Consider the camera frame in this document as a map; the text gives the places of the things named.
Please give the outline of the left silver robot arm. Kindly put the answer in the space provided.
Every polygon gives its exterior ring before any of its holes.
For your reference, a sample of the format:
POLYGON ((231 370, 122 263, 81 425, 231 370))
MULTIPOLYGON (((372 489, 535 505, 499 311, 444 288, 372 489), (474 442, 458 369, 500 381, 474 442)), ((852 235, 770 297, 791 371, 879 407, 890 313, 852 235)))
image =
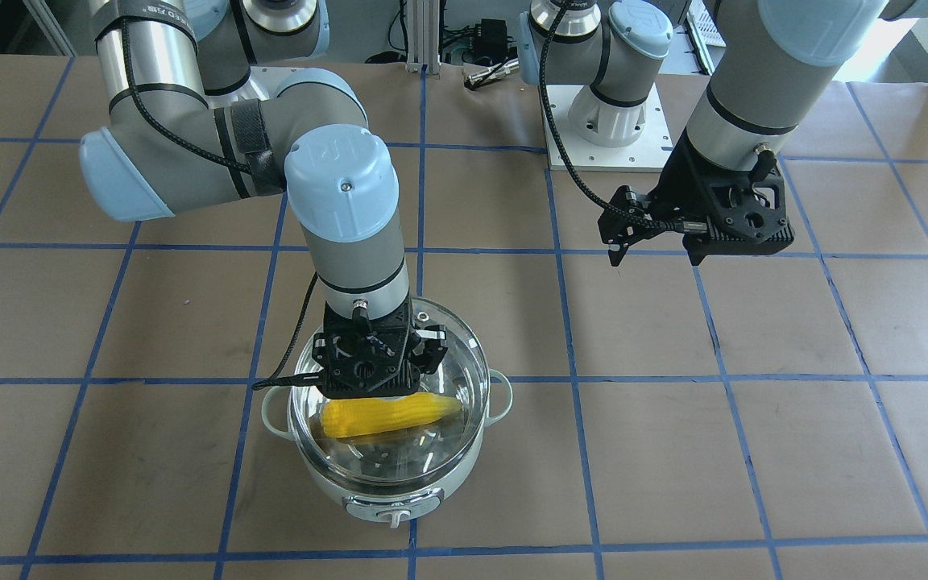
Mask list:
MULTIPOLYGON (((562 162, 598 217, 609 263, 664 232, 682 235, 689 260, 773 255, 794 242, 777 155, 877 19, 928 18, 928 1, 710 1, 727 45, 674 144, 657 186, 618 187, 609 201, 562 162)), ((587 142, 617 148, 640 135, 638 118, 673 25, 655 5, 533 1, 520 15, 520 73, 539 89, 549 131, 562 139, 549 85, 579 85, 565 115, 587 142)))

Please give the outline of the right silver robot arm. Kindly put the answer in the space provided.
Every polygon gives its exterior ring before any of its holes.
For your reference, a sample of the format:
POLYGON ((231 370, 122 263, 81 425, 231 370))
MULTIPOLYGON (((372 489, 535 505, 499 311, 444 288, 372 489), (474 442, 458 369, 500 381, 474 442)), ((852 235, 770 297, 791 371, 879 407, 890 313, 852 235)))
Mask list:
POLYGON ((92 1, 89 26, 110 124, 80 165, 114 220, 150 221, 254 196, 286 196, 325 294, 312 357, 290 379, 328 399, 409 396, 448 353, 413 319, 387 144, 353 89, 323 68, 258 87, 264 64, 314 56, 321 1, 92 1))

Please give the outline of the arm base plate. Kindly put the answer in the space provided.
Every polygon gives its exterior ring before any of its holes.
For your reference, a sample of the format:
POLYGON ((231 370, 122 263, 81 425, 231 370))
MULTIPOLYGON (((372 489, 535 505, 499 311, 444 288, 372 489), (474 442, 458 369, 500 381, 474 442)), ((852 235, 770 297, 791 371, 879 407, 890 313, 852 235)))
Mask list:
POLYGON ((557 132, 577 170, 659 172, 673 150, 658 88, 633 107, 600 101, 582 85, 549 85, 557 132))

